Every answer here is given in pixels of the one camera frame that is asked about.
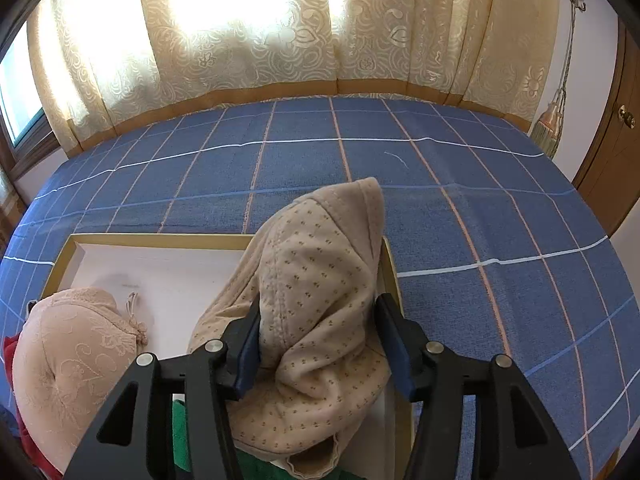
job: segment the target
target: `wooden door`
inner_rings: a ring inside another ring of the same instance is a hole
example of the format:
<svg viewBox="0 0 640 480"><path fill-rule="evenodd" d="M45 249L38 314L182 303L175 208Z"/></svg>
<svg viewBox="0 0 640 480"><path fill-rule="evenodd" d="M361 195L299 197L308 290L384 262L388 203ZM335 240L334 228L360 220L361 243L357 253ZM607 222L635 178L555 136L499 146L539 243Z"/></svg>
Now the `wooden door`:
<svg viewBox="0 0 640 480"><path fill-rule="evenodd" d="M640 51L622 22L602 121L574 186L611 236L640 196ZM626 123L620 115L625 106ZM638 125L631 127L635 121Z"/></svg>

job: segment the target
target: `curtain fold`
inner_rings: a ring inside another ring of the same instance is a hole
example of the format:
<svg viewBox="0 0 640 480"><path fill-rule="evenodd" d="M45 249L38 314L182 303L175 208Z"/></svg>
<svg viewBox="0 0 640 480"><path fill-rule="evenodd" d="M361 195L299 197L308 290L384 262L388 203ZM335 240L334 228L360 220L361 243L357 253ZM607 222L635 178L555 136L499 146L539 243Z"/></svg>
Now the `curtain fold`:
<svg viewBox="0 0 640 480"><path fill-rule="evenodd" d="M4 256L11 235L24 214L24 202L0 168L0 258Z"/></svg>
<svg viewBox="0 0 640 480"><path fill-rule="evenodd" d="M527 128L558 0L42 0L36 88L71 155L178 114L283 96L388 92Z"/></svg>

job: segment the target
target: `silver metal screw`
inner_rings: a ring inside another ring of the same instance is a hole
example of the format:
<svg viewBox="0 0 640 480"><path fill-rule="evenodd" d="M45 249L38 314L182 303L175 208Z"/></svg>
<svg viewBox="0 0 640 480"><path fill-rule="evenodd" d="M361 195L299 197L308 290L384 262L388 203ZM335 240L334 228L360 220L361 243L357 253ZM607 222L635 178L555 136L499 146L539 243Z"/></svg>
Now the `silver metal screw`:
<svg viewBox="0 0 640 480"><path fill-rule="evenodd" d="M154 357L151 354L148 354L148 353L140 354L136 358L136 363L139 366L147 366L147 365L151 364L153 361L154 361Z"/></svg>
<svg viewBox="0 0 640 480"><path fill-rule="evenodd" d="M204 349L207 352L220 352L225 347L225 344L220 341L220 339L212 339L211 341L207 341L204 345Z"/></svg>
<svg viewBox="0 0 640 480"><path fill-rule="evenodd" d="M427 352L430 354L441 354L444 351L444 345L440 341L429 341L427 343Z"/></svg>
<svg viewBox="0 0 640 480"><path fill-rule="evenodd" d="M509 368L513 364L513 360L505 354L499 354L495 357L495 363L500 368Z"/></svg>

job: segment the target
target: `plaid bedspread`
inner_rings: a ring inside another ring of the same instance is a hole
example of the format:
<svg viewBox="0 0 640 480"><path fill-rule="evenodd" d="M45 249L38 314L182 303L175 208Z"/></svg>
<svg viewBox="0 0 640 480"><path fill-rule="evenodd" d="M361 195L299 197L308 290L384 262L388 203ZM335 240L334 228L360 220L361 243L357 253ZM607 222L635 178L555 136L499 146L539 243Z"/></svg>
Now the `plaid bedspread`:
<svg viewBox="0 0 640 480"><path fill-rule="evenodd" d="M640 312L590 209L509 123L407 100L305 98L209 110L63 164L0 267L20 330L73 232L255 232L295 197L375 176L406 315L456 352L507 352L595 475L640 415ZM14 406L4 377L0 402ZM473 403L459 477L468 478Z"/></svg>

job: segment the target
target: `window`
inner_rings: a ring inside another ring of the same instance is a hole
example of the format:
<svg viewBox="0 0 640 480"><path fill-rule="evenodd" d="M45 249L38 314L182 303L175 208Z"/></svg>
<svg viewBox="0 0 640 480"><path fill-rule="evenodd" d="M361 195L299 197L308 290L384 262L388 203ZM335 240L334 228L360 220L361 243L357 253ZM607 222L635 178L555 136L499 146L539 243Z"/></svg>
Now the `window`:
<svg viewBox="0 0 640 480"><path fill-rule="evenodd" d="M43 115L31 73L26 23L0 61L0 110L14 146Z"/></svg>

